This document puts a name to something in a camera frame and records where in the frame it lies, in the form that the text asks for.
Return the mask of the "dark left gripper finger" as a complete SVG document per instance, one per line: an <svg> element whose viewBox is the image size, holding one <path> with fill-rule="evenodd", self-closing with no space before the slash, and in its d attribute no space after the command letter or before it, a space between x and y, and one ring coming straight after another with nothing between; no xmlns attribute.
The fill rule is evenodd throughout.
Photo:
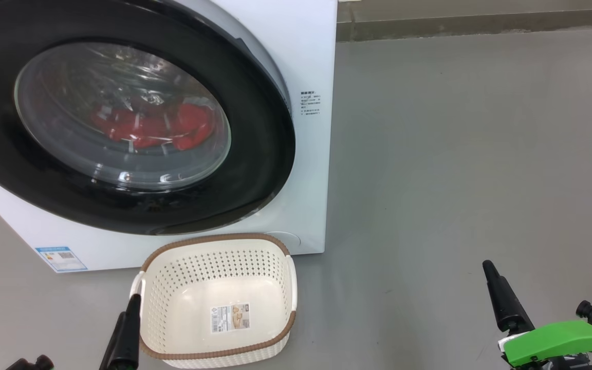
<svg viewBox="0 0 592 370"><path fill-rule="evenodd" d="M123 323L109 369L137 369L139 366L141 295L135 293L123 311Z"/></svg>
<svg viewBox="0 0 592 370"><path fill-rule="evenodd" d="M102 361L100 363L99 370L108 369L109 363L113 358L114 349L115 349L115 346L117 345L118 333L120 331L120 326L122 325L123 321L124 321L124 313L121 312L118 316L117 323L116 323L115 328L112 332L112 335L110 336L108 345L106 346L106 351L105 351Z"/></svg>

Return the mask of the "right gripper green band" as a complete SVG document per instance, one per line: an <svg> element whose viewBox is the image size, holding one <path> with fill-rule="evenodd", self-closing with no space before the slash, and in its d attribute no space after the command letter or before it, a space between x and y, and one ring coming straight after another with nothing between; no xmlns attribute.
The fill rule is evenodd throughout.
<svg viewBox="0 0 592 370"><path fill-rule="evenodd" d="M575 320L535 328L508 280L491 261L483 262L487 289L501 332L522 333L498 341L505 361L513 369L541 368L553 359L592 352L592 325Z"/></svg>

